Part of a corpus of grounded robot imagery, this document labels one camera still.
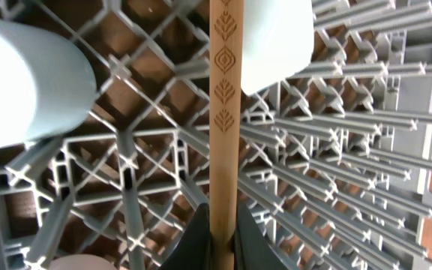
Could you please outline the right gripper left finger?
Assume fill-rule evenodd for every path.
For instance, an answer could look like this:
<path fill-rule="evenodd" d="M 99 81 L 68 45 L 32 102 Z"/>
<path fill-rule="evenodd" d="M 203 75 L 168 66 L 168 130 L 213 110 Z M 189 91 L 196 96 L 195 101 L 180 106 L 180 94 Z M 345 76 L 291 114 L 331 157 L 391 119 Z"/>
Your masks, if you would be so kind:
<path fill-rule="evenodd" d="M 212 236 L 209 229 L 209 204 L 200 204 L 176 248 L 160 270 L 209 270 Z"/>

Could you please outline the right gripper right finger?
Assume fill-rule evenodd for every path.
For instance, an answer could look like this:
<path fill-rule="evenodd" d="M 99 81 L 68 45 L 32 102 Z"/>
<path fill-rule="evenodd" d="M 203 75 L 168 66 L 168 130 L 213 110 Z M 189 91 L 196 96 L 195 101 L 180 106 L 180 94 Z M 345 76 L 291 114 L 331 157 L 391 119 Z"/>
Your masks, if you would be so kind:
<path fill-rule="evenodd" d="M 270 248 L 250 210 L 244 203 L 237 205 L 233 240 L 235 269 L 287 270 L 287 267 Z"/>

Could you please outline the light blue rice bowl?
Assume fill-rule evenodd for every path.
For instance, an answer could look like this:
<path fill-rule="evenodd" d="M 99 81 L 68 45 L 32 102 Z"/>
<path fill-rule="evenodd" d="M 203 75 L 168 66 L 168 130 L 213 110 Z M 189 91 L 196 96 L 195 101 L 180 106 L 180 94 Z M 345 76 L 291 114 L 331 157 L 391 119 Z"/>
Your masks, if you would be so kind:
<path fill-rule="evenodd" d="M 314 51 L 311 0 L 244 3 L 241 90 L 253 95 L 305 69 Z"/>

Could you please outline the wooden chopstick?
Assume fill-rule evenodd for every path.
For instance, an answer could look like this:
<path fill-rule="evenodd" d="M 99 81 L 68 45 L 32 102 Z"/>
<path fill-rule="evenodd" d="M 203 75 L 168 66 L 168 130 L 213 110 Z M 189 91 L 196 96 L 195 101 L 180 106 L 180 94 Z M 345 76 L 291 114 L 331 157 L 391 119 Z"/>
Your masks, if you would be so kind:
<path fill-rule="evenodd" d="M 233 269 L 236 231 L 244 0 L 210 1 L 211 267 Z"/>

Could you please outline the light blue cup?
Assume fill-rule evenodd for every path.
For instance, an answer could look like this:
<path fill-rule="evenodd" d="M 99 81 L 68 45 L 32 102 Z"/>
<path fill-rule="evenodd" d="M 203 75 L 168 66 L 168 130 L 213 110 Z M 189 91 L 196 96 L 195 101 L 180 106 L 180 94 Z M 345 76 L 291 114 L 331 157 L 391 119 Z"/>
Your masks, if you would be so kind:
<path fill-rule="evenodd" d="M 96 92 L 92 66 L 76 45 L 0 19 L 0 148 L 74 130 Z"/>

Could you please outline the white pink cup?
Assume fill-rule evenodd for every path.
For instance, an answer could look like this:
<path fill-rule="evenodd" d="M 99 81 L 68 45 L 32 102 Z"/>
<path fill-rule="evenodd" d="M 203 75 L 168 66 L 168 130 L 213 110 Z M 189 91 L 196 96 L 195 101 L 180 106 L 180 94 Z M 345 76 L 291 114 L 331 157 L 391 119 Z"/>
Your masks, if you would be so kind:
<path fill-rule="evenodd" d="M 116 267 L 102 257 L 77 254 L 53 260 L 49 270 L 116 270 Z"/>

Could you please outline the grey dishwasher rack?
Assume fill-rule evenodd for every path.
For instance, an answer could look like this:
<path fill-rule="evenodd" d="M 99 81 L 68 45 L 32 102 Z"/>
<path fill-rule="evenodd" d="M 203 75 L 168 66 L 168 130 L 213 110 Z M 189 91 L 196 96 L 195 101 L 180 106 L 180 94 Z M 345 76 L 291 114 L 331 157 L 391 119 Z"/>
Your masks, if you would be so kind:
<path fill-rule="evenodd" d="M 432 269 L 432 1 L 311 1 L 309 66 L 241 98 L 238 198 L 285 269 Z M 209 199 L 207 1 L 0 1 L 94 71 L 82 124 L 0 149 L 0 269 L 158 269 Z"/>

